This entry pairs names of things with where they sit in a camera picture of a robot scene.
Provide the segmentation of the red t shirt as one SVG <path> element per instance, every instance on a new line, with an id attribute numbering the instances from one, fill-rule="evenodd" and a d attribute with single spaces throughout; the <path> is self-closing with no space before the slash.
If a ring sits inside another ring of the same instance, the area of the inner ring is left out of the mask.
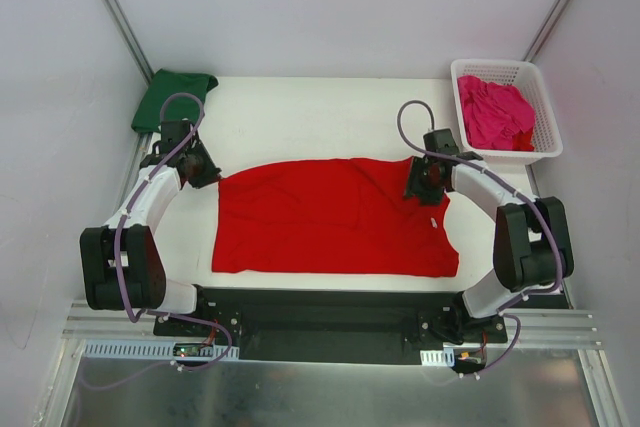
<path id="1" fill-rule="evenodd" d="M 449 200 L 407 197 L 411 163 L 300 160 L 222 180 L 212 271 L 454 277 Z"/>

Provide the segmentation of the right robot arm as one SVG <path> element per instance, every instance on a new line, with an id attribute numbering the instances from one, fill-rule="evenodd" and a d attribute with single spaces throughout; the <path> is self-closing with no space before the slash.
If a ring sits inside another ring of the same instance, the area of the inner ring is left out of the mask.
<path id="1" fill-rule="evenodd" d="M 455 294 L 449 309 L 428 321 L 431 335 L 461 345 L 529 295 L 560 287 L 574 269 L 569 229 L 558 198 L 532 199 L 521 193 L 480 156 L 462 153 L 450 130 L 430 131 L 423 142 L 423 156 L 411 159 L 405 197 L 436 206 L 446 193 L 457 192 L 495 226 L 492 270 Z"/>

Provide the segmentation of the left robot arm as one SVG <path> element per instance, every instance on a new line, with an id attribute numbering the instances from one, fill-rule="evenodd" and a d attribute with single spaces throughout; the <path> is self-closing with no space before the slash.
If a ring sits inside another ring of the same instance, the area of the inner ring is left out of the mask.
<path id="1" fill-rule="evenodd" d="M 199 336 L 210 328 L 212 313 L 198 303 L 195 285 L 167 277 L 154 234 L 184 186 L 214 184 L 221 170 L 189 120 L 163 121 L 160 133 L 123 205 L 80 236 L 86 300 L 94 310 L 126 311 L 134 319 L 151 311 L 177 314 L 177 324 Z"/>

